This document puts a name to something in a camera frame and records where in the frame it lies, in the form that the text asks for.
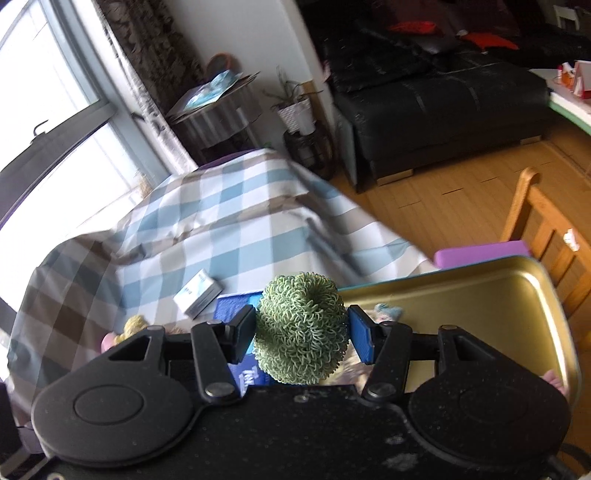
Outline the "small white tissue box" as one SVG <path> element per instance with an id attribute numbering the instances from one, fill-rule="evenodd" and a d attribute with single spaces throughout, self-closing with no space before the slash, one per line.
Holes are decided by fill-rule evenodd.
<path id="1" fill-rule="evenodd" d="M 201 269 L 180 289 L 173 301 L 186 317 L 195 319 L 221 292 L 221 284 Z"/>

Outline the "yellow plush toy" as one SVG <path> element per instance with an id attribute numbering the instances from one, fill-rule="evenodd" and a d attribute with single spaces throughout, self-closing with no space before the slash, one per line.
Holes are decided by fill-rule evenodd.
<path id="1" fill-rule="evenodd" d="M 109 332 L 103 337 L 101 341 L 101 352 L 105 353 L 114 346 L 145 329 L 147 326 L 148 323 L 142 315 L 134 315 L 128 318 L 121 333 L 117 334 L 116 332 Z"/>

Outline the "green chenille ball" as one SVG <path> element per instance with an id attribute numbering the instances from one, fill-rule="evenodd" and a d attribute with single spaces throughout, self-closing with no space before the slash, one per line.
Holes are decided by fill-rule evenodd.
<path id="1" fill-rule="evenodd" d="M 264 288 L 253 352 L 273 380 L 318 384 L 338 369 L 348 344 L 346 308 L 332 279 L 301 272 L 278 276 Z"/>

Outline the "pink plush toy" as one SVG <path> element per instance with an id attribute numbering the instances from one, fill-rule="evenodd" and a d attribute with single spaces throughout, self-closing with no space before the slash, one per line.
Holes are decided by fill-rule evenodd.
<path id="1" fill-rule="evenodd" d="M 562 395 L 567 397 L 569 395 L 568 388 L 563 383 L 561 377 L 554 371 L 549 370 L 542 375 L 542 379 L 556 388 Z"/>

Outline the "potpourri sachet bag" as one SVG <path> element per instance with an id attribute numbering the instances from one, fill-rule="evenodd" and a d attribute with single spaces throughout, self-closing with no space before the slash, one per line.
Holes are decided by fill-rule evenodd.
<path id="1" fill-rule="evenodd" d="M 339 366 L 321 381 L 322 385 L 355 385 L 362 392 L 374 364 L 389 334 L 388 330 L 401 320 L 404 309 L 379 303 L 365 310 L 359 305 L 349 305 L 349 344 Z"/>

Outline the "blue Tempo tissue pack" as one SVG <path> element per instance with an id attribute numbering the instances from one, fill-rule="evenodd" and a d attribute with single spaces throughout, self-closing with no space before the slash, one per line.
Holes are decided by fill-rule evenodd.
<path id="1" fill-rule="evenodd" d="M 249 386 L 270 386 L 276 382 L 263 371 L 254 354 L 256 307 L 262 296 L 261 292 L 221 296 L 215 304 L 214 319 L 228 324 L 224 352 L 229 354 L 228 368 L 242 396 Z"/>

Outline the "checkered blue beige tablecloth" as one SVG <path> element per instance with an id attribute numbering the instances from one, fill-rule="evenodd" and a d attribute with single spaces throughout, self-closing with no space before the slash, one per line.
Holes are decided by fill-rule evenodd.
<path id="1" fill-rule="evenodd" d="M 432 271 L 431 260 L 337 188 L 270 150 L 172 177 L 114 228 L 57 245 L 33 271 L 8 348 L 8 389 L 28 418 L 47 385 L 96 358 L 134 315 L 184 320 L 197 273 L 224 294 L 315 272 L 339 286 Z"/>

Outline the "purple mat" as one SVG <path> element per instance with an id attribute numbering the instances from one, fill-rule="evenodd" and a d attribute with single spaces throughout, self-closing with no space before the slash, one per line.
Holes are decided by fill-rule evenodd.
<path id="1" fill-rule="evenodd" d="M 434 263 L 440 269 L 452 269 L 511 256 L 530 256 L 523 240 L 442 249 L 435 253 Z"/>

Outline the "gold metal tin tray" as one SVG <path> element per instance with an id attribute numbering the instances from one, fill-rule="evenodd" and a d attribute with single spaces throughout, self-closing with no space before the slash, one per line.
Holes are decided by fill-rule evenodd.
<path id="1" fill-rule="evenodd" d="M 582 390 L 578 355 L 554 284 L 537 260 L 512 256 L 456 269 L 342 288 L 346 306 L 403 309 L 416 333 L 457 325 L 512 360 L 562 378 L 574 406 Z"/>

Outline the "wooden chair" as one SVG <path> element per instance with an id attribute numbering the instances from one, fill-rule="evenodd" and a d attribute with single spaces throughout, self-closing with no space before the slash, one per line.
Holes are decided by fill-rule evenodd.
<path id="1" fill-rule="evenodd" d="M 552 241 L 560 242 L 561 248 L 549 270 L 554 286 L 559 286 L 576 262 L 584 269 L 561 301 L 565 316 L 570 319 L 590 297 L 590 242 L 540 189 L 540 181 L 541 173 L 535 168 L 527 167 L 521 171 L 501 241 L 521 240 L 531 214 L 536 212 L 541 217 L 529 250 L 536 260 L 541 261 Z"/>

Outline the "dark wooden plant stand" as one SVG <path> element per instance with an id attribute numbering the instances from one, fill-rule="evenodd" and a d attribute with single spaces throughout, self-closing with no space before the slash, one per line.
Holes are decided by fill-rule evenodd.
<path id="1" fill-rule="evenodd" d="M 291 159 L 318 177 L 331 180 L 335 175 L 335 162 L 337 162 L 335 144 L 322 125 L 315 127 L 315 131 L 310 135 L 285 131 L 283 143 Z"/>

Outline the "round side table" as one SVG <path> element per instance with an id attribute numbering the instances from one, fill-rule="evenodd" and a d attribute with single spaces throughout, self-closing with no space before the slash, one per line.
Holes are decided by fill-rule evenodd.
<path id="1" fill-rule="evenodd" d="M 262 145 L 252 129 L 263 113 L 252 89 L 256 78 L 225 70 L 211 82 L 188 90 L 166 114 L 197 165 Z"/>

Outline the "black leather sofa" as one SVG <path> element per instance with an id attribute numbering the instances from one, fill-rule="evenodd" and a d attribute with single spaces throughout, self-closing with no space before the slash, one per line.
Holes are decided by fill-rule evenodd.
<path id="1" fill-rule="evenodd" d="M 541 136 L 551 120 L 545 81 L 491 60 L 444 31 L 398 31 L 396 15 L 428 1 L 301 1 L 325 69 L 337 141 L 349 182 L 390 182 L 435 163 Z"/>

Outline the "glass coffee table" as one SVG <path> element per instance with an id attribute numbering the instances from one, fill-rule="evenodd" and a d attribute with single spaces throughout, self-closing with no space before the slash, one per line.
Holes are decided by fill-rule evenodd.
<path id="1" fill-rule="evenodd" d="M 583 100 L 571 91 L 575 64 L 564 62 L 554 69 L 531 69 L 530 72 L 546 81 L 550 108 L 590 134 L 590 100 Z"/>

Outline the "white box on table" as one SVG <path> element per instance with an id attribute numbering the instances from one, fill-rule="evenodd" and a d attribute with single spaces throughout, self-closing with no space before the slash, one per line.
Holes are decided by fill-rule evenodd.
<path id="1" fill-rule="evenodd" d="M 591 99 L 591 62 L 577 61 L 574 67 L 572 93 L 583 99 Z"/>

